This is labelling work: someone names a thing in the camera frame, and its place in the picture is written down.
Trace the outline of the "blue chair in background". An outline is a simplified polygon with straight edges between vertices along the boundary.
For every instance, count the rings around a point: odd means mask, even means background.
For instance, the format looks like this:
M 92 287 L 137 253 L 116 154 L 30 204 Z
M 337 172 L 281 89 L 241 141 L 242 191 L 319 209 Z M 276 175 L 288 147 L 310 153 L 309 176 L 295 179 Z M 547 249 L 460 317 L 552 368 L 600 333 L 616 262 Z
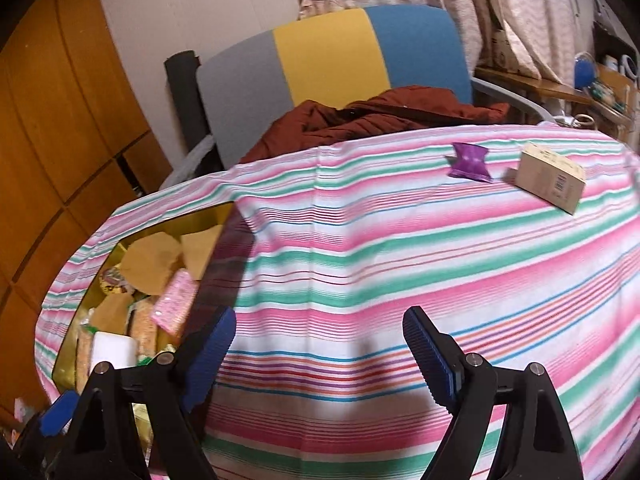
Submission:
M 574 88 L 584 90 L 597 79 L 597 63 L 589 52 L 579 52 L 575 56 Z

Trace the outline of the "wooden wardrobe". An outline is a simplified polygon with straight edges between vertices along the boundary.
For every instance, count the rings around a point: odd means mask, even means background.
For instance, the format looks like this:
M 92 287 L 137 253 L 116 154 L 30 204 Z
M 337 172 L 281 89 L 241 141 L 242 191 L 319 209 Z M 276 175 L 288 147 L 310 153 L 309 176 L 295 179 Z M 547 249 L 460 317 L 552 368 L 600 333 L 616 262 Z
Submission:
M 1 50 L 1 413 L 47 402 L 37 318 L 56 274 L 169 162 L 100 0 L 35 0 Z

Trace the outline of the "purple snack packet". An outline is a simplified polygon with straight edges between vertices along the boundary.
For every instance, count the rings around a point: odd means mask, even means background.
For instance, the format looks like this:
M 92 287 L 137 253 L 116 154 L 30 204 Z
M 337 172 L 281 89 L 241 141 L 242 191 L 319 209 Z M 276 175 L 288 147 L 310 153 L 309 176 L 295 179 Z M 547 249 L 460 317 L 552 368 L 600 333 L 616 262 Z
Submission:
M 463 178 L 477 182 L 491 183 L 492 177 L 486 166 L 486 157 L 489 153 L 484 146 L 454 142 L 454 160 L 450 165 L 448 176 Z

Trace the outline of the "white plastic packet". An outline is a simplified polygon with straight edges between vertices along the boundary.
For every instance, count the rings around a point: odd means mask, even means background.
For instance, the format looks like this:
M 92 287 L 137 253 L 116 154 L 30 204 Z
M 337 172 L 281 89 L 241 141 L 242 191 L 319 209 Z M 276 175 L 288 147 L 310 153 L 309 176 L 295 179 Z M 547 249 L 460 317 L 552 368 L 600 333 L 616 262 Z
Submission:
M 109 362 L 115 370 L 133 367 L 137 364 L 138 343 L 129 336 L 107 332 L 93 335 L 90 370 L 101 362 Z

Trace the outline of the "pink snack packet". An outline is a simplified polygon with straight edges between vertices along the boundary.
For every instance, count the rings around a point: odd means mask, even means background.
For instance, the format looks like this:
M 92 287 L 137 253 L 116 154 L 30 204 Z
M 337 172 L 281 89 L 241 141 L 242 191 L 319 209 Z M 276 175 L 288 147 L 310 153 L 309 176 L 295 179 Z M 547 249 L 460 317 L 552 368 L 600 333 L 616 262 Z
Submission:
M 171 336 L 178 336 L 186 322 L 198 283 L 185 268 L 179 269 L 152 307 L 151 320 Z

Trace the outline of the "striped bed sheet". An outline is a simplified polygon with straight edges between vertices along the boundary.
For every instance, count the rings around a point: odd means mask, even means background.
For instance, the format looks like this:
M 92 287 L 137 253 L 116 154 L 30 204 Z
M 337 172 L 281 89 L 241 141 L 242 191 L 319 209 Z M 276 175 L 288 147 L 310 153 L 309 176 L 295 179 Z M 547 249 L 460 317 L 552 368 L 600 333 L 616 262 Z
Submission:
M 454 142 L 488 148 L 491 183 L 448 176 Z M 522 148 L 577 162 L 574 214 L 515 185 Z M 232 202 L 253 243 L 238 331 L 209 405 L 224 479 L 416 479 L 449 422 L 401 331 L 424 309 L 498 366 L 541 362 L 588 479 L 639 432 L 639 159 L 597 131 L 457 127 L 235 166 L 122 206 L 62 267 L 35 329 L 53 367 L 117 237 Z

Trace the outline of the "dark red jacket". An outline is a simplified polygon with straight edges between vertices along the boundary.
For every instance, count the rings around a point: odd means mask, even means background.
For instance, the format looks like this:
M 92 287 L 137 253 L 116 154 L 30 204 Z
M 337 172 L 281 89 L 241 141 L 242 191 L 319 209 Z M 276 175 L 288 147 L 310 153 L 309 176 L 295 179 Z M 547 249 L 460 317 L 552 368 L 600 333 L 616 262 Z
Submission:
M 510 105 L 465 104 L 444 88 L 408 86 L 334 108 L 307 100 L 272 123 L 243 164 L 335 143 L 425 128 L 503 124 Z

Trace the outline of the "orange cracker snack packet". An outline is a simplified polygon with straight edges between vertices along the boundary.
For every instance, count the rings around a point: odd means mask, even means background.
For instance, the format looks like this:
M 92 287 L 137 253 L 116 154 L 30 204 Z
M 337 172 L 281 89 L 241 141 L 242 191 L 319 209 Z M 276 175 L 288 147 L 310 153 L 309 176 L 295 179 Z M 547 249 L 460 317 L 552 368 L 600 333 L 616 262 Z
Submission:
M 146 297 L 134 304 L 129 336 L 137 341 L 137 359 L 152 358 L 156 353 L 157 325 L 152 320 L 154 301 Z

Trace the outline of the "yellow wrapped snack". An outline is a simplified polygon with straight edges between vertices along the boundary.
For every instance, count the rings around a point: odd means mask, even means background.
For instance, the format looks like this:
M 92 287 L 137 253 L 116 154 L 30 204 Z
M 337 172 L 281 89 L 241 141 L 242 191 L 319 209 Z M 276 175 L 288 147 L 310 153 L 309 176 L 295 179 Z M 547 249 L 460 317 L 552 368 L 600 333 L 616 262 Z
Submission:
M 124 278 L 118 264 L 104 269 L 99 274 L 99 285 L 105 295 L 132 295 L 134 293 L 134 288 Z

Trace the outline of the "black rolled mat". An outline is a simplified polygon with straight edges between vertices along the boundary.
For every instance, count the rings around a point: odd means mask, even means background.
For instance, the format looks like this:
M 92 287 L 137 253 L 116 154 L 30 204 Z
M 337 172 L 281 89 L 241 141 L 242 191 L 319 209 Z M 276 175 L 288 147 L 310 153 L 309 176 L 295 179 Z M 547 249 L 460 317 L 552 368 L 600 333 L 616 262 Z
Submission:
M 169 90 L 189 152 L 210 133 L 196 78 L 200 66 L 200 59 L 193 50 L 178 52 L 164 62 Z

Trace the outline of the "yellow sponge block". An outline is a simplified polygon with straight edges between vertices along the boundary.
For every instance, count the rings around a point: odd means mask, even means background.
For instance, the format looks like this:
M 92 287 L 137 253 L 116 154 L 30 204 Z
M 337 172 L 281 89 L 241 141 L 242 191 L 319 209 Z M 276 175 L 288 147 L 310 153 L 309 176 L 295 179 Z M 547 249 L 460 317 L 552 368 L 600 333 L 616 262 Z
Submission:
M 133 242 L 119 263 L 122 277 L 139 292 L 160 296 L 182 263 L 182 247 L 167 233 L 158 232 Z

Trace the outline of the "wooden side table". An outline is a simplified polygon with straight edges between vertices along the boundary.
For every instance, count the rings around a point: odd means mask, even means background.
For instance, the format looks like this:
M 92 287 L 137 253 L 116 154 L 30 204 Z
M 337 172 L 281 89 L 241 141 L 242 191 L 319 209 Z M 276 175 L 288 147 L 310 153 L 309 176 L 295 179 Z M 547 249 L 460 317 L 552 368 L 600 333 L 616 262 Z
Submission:
M 593 99 L 587 93 L 548 79 L 529 78 L 482 66 L 478 66 L 475 69 L 474 75 L 504 88 L 522 90 L 528 96 L 531 94 L 542 100 L 557 99 L 570 104 L 585 106 L 593 103 Z

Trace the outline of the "golden storage box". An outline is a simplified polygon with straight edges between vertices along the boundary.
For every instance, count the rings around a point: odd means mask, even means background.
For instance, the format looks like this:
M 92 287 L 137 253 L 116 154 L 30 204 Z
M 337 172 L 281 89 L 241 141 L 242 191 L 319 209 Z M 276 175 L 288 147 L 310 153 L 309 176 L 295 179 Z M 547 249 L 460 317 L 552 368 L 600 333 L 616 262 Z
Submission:
M 182 263 L 179 269 L 188 270 L 191 278 L 198 283 L 198 291 L 178 336 L 171 336 L 157 326 L 155 356 L 163 351 L 178 350 L 187 336 L 200 330 L 212 318 L 216 309 L 229 307 L 233 310 L 236 285 L 243 274 L 246 261 L 240 251 L 253 243 L 253 235 L 247 229 L 235 203 L 209 206 L 134 231 L 130 235 L 117 237 L 115 247 L 94 274 L 85 295 L 80 300 L 63 339 L 60 353 L 54 362 L 52 377 L 58 392 L 76 391 L 76 346 L 81 326 L 91 325 L 96 332 L 129 336 L 134 304 L 146 297 L 151 297 L 155 304 L 160 298 L 144 294 L 137 289 L 132 295 L 105 295 L 99 285 L 99 274 L 110 266 L 119 265 L 122 256 L 133 242 L 158 232 L 167 233 L 178 240 L 182 247 Z M 137 364 L 145 364 L 152 358 L 137 359 Z M 213 388 L 205 402 L 194 408 L 190 414 L 192 427 L 199 439 L 206 435 L 207 411 Z

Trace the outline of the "Weidan rice cracker packet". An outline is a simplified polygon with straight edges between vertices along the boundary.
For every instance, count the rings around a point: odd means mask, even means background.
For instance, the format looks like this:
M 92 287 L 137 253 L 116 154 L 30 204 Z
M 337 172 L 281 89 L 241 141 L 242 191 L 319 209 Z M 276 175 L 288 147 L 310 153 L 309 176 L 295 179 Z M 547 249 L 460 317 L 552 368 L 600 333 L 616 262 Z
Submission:
M 96 329 L 91 325 L 83 325 L 79 329 L 76 346 L 75 389 L 82 393 L 90 375 L 93 336 Z

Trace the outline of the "cream cardboard box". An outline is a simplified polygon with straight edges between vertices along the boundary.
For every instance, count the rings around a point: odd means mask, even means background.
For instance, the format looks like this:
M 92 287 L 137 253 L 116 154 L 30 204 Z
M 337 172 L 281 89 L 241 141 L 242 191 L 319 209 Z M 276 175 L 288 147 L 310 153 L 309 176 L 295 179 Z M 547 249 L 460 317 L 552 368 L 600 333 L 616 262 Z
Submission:
M 568 214 L 574 214 L 586 186 L 586 172 L 568 157 L 527 143 L 521 151 L 515 185 Z

